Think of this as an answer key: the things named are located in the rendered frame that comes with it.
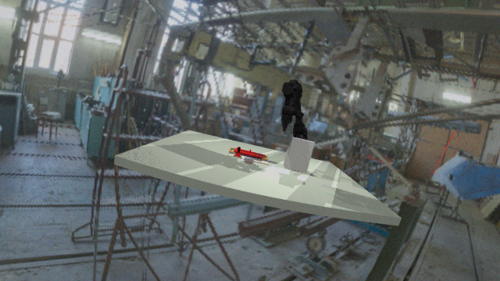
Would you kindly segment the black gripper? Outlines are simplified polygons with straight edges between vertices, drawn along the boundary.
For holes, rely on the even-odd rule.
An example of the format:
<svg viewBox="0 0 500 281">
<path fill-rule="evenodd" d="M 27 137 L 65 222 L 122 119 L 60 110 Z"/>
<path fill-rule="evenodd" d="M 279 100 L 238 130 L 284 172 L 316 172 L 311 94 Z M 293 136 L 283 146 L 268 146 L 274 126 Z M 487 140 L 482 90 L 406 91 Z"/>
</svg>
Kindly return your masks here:
<svg viewBox="0 0 500 281">
<path fill-rule="evenodd" d="M 289 123 L 291 123 L 292 121 L 292 116 L 294 115 L 295 113 L 295 103 L 291 100 L 286 100 L 284 102 L 284 106 L 282 108 L 282 115 L 281 115 L 281 121 L 282 121 L 282 125 L 283 125 L 283 130 L 285 132 L 287 126 Z M 292 114 L 293 113 L 293 114 Z"/>
</svg>

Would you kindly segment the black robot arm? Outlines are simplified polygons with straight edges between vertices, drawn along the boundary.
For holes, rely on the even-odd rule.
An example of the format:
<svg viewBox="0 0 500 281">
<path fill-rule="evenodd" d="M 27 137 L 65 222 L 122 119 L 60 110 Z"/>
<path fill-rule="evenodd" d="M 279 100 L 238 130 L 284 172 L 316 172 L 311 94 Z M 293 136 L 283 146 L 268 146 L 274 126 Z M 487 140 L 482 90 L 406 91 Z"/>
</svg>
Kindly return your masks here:
<svg viewBox="0 0 500 281">
<path fill-rule="evenodd" d="M 308 131 L 302 122 L 302 117 L 304 113 L 301 110 L 301 98 L 302 98 L 302 85 L 298 83 L 297 80 L 290 80 L 284 83 L 282 92 L 286 100 L 291 100 L 295 103 L 295 113 L 296 122 L 293 128 L 293 137 L 297 137 L 303 140 L 307 140 Z"/>
</svg>

